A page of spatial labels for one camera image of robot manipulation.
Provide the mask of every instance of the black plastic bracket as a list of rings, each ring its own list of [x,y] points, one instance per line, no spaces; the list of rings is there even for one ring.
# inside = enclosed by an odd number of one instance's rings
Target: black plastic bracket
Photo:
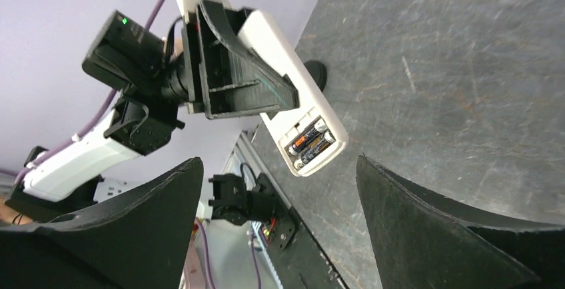
[[[201,84],[208,119],[287,111],[298,107],[298,91],[236,33],[252,11],[225,9],[204,0],[197,7]]]
[[[4,203],[37,222],[49,222],[54,218],[96,204],[93,200],[98,183],[102,176],[96,176],[73,191],[67,198],[59,202],[40,199],[23,192],[23,182],[15,185],[6,196]]]
[[[279,193],[273,188],[266,174],[261,173],[257,177],[257,184],[261,192],[272,194],[275,200],[275,227],[271,230],[269,248],[283,251],[292,242],[298,227],[297,221],[290,214]]]
[[[182,129],[185,125],[177,120],[176,105],[149,97],[133,98],[125,93],[114,109],[115,118],[104,136],[143,156],[165,146],[173,130]]]
[[[41,146],[33,147],[31,149],[31,151],[29,152],[29,154],[27,155],[27,158],[25,159],[23,166],[25,167],[25,166],[27,166],[27,164],[29,164],[30,162],[37,159],[37,156],[39,156],[39,154],[41,154],[44,151],[47,151],[47,148],[44,148],[44,147],[41,147]]]
[[[214,184],[212,219],[225,219],[241,226],[247,221],[268,222],[276,214],[276,198],[273,194],[258,189],[247,190],[243,177],[235,174],[214,175],[209,180]]]

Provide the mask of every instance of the battery compartment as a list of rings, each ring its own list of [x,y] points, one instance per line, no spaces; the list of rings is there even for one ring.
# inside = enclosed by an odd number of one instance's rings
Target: battery compartment
[[[290,161],[290,166],[298,173],[298,175],[302,175],[304,172],[308,172],[312,170],[312,168],[318,166],[320,162],[322,162],[326,157],[331,155],[336,151],[338,148],[338,144],[332,143],[328,148],[322,151],[318,156],[312,159],[308,164],[304,165],[302,168],[297,169],[294,167],[294,162],[300,158],[300,156],[308,150],[308,148],[302,150],[297,155],[291,155],[288,152],[288,148],[293,144],[293,142],[301,136],[310,126],[313,126],[317,121],[322,119],[324,122],[327,121],[323,119],[314,109],[312,109],[309,113],[307,113],[300,121],[296,122],[296,124],[279,140],[279,144],[284,146],[284,154],[283,157],[287,158],[287,162]]]

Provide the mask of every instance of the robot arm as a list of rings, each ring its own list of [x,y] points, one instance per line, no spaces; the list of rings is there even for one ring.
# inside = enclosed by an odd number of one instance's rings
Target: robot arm
[[[31,170],[15,190],[65,200],[104,170],[167,144],[184,126],[179,107],[208,119],[260,114],[295,176],[316,172],[343,151],[345,128],[270,15],[233,10],[227,0],[177,3],[184,53],[172,61],[165,42],[130,17],[115,11],[107,19],[83,70],[119,91],[119,100],[88,135]],[[313,151],[293,153],[320,122],[318,137],[331,140],[308,138]]]

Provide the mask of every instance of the white battery holder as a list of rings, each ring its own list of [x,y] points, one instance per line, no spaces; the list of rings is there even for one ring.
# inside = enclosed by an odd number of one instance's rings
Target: white battery holder
[[[264,11],[253,11],[247,17],[238,37],[279,75],[287,75],[298,89],[299,108],[278,112],[272,118],[263,113],[261,118],[292,174],[310,176],[347,147],[349,135],[345,127],[271,15]],[[296,169],[293,162],[297,156],[288,153],[288,146],[320,117],[326,122],[336,141],[308,164]]]

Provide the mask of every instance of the wire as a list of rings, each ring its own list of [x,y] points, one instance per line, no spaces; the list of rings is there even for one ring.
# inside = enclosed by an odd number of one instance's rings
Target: wire
[[[167,47],[165,49],[164,64],[169,64],[169,62],[171,61],[171,57],[173,56],[173,53],[175,51],[175,25],[182,20],[182,16],[175,19],[175,21],[173,21],[173,24],[171,25],[171,28],[169,29],[169,34],[167,35]]]
[[[153,21],[155,21],[155,17],[157,16],[157,13],[161,10],[161,7],[163,6],[164,2],[165,0],[157,1],[157,4],[155,5],[155,7],[153,7],[153,10],[151,11],[149,18],[145,23],[145,29],[151,28],[151,25],[153,24]],[[90,132],[94,128],[94,126],[96,126],[96,124],[98,124],[98,122],[102,119],[106,111],[108,111],[108,108],[110,107],[110,104],[114,100],[116,93],[117,91],[115,89],[110,91],[110,93],[106,97],[106,100],[104,100],[104,103],[102,104],[96,115],[81,130],[79,130],[79,132],[77,132],[77,136],[79,138],[85,136],[88,132]],[[52,156],[55,156],[62,150],[66,149],[68,146],[71,146],[73,143],[74,143],[73,139],[67,139],[66,141],[56,146],[55,148],[52,148],[51,150],[47,151],[45,154],[43,154],[43,156],[39,157],[38,159],[35,159],[31,163],[34,166],[39,166],[40,164],[43,164],[47,159],[51,158]],[[23,180],[23,177],[25,177],[25,175],[28,174],[30,171],[31,171],[30,168],[25,167],[20,172],[18,172],[14,184],[19,184]]]
[[[257,176],[255,176],[255,171],[253,171],[253,168],[251,168],[251,165],[249,165],[247,162],[242,162],[239,165],[239,174],[241,175],[241,178],[243,178],[243,180],[245,180],[245,171],[243,169],[245,169],[245,167],[247,167],[247,169],[251,172],[251,176],[253,177],[253,182],[255,183],[255,186],[257,185]]]
[[[247,162],[242,162],[239,165],[239,173],[241,174],[241,178],[243,178],[243,180],[245,180],[245,171],[244,171],[245,167],[247,167],[249,172],[251,172],[253,182],[256,186],[257,185],[257,176],[255,176],[255,171],[253,171],[253,168],[251,168],[251,166]],[[255,267],[255,274],[257,275],[257,288],[261,289],[261,274],[259,273],[259,266],[257,265],[257,257],[255,256],[255,248],[253,247],[253,237],[254,236],[256,236],[257,238],[260,237],[260,235],[255,234],[253,227],[249,226],[249,240],[250,240],[249,241],[249,248],[251,248],[251,258],[253,259],[253,267]]]
[[[250,228],[249,231],[249,248],[251,248],[251,258],[253,259],[253,267],[255,267],[255,274],[257,275],[257,288],[261,289],[261,273],[259,273],[259,266],[257,265],[257,257],[255,256],[255,248],[253,248],[253,236],[255,235],[255,231],[253,228]]]
[[[267,233],[267,236],[269,237],[269,243],[271,242],[271,233],[273,232],[276,223],[277,223],[276,218],[271,219],[271,227],[269,228],[269,232]]]
[[[23,215],[21,213],[17,214],[16,217],[14,217],[14,219],[12,219],[12,224],[16,224],[16,220],[19,218],[19,222],[17,224],[19,224],[21,222],[21,217]]]
[[[216,289],[214,286],[214,280],[212,279],[212,268],[210,267],[210,252],[208,251],[208,238],[206,237],[206,231],[204,230],[204,226],[202,222],[197,218],[195,219],[196,224],[198,225],[198,229],[202,233],[202,239],[204,242],[204,265],[206,268],[206,278],[210,289]]]

